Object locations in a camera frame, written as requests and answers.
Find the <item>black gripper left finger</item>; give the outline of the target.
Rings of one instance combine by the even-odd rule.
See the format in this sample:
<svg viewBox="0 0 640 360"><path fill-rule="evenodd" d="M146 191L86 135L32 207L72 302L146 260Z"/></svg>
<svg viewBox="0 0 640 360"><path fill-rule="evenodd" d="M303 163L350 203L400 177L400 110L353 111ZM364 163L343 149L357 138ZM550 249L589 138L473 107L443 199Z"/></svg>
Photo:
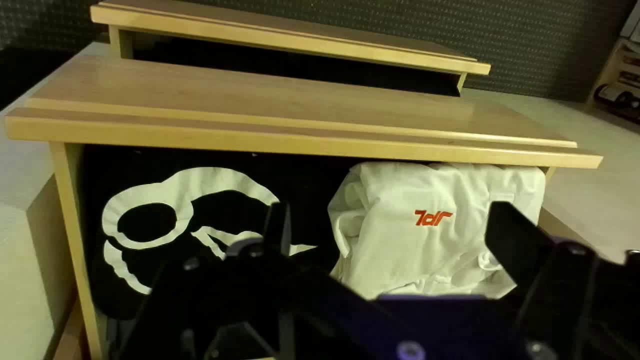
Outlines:
<svg viewBox="0 0 640 360"><path fill-rule="evenodd" d="M266 213L261 235L232 243L226 249L226 260L229 264L244 264L244 265L277 264L288 256L289 233L292 233L289 205L274 203Z"/></svg>

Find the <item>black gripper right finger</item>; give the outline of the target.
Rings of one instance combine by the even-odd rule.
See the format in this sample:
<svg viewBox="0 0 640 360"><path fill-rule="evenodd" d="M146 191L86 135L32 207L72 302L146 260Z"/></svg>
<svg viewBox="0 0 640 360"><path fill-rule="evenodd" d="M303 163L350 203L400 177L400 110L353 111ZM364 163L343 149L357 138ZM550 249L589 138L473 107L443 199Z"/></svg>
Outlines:
<svg viewBox="0 0 640 360"><path fill-rule="evenodd" d="M550 235L509 202L489 203L484 242L528 298L581 298L592 287L594 251Z"/></svg>

